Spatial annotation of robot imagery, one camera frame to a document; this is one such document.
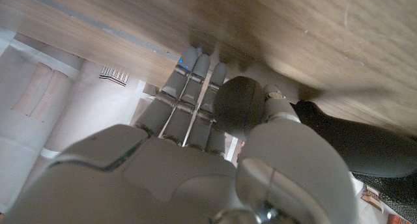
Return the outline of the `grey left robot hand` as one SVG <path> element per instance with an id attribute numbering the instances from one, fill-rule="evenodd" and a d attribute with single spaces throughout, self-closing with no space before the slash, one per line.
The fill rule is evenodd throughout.
<path id="1" fill-rule="evenodd" d="M 58 154 L 5 223 L 356 223 L 349 169 L 261 86 L 191 47 L 134 126 Z"/>

